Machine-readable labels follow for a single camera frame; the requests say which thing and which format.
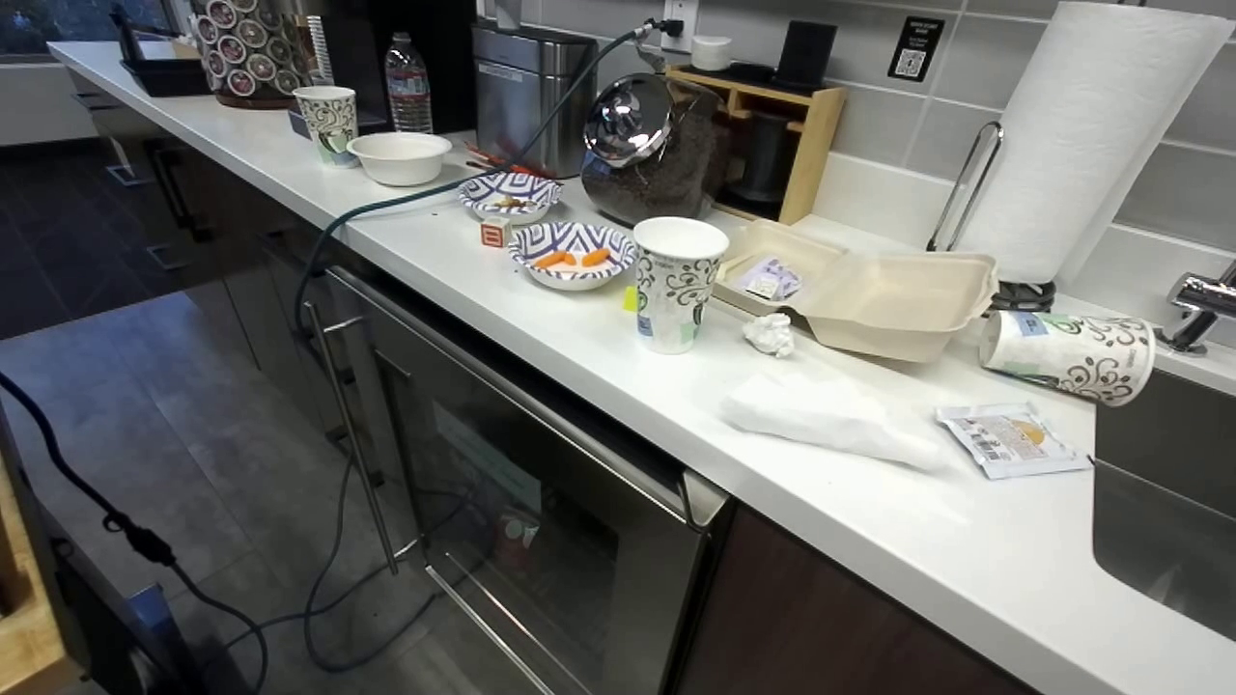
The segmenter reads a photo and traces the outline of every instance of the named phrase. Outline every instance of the oven door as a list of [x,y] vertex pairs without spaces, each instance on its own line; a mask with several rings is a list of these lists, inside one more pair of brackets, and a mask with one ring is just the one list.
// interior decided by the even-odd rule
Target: oven door
[[665,692],[725,500],[441,311],[345,271],[380,468],[402,468],[425,571],[539,692]]

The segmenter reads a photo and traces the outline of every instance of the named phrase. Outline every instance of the paper cup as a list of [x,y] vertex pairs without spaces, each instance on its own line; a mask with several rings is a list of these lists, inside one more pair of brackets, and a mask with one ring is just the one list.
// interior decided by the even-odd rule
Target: paper cup
[[729,235],[688,215],[634,228],[636,332],[662,350],[693,350]]
[[1133,317],[1002,313],[980,362],[1052,390],[1127,405],[1155,370],[1155,330]]
[[345,163],[349,145],[357,138],[357,90],[307,85],[297,90],[297,107],[307,115],[317,154],[330,163]]

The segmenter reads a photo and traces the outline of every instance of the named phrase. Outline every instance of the white countertop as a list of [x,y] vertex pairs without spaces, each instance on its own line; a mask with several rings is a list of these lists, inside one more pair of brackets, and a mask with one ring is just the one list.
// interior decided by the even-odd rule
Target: white countertop
[[[358,170],[317,163],[285,111],[235,111],[213,96],[150,102],[103,42],[58,42],[55,53],[317,228],[389,197]],[[693,354],[656,354],[617,291],[563,296],[531,286],[504,251],[478,249],[454,197],[365,215],[345,245],[1039,692],[1195,695],[1236,683],[1236,641],[1097,567],[1090,470],[987,484],[954,447],[945,475],[917,475],[746,437],[720,416],[725,388],[746,374],[812,378],[837,368],[920,414],[974,398],[1034,403],[1061,442],[1090,451],[1087,403],[998,378],[962,354],[893,370],[812,343],[776,362],[737,341],[741,317],[725,305],[706,311]]]

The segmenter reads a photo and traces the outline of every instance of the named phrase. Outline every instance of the paper towel holder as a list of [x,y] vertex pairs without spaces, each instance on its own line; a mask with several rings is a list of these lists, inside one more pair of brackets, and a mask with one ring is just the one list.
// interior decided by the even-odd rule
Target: paper towel holder
[[988,121],[987,129],[978,129],[969,154],[957,170],[957,182],[949,190],[949,200],[943,205],[938,224],[926,239],[926,251],[954,251],[957,249],[957,239],[965,235],[969,210],[1003,151],[1003,138],[1007,138],[1007,132],[1002,121]]

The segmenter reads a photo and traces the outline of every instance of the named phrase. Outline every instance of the oven window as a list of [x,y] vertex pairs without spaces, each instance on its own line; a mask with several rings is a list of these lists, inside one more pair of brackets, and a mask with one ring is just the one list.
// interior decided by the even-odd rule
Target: oven window
[[496,398],[418,398],[415,383],[384,378],[400,414],[409,495],[429,567],[504,622],[497,635],[570,683],[600,683],[612,644],[617,535],[588,501],[539,478],[539,460],[577,455]]

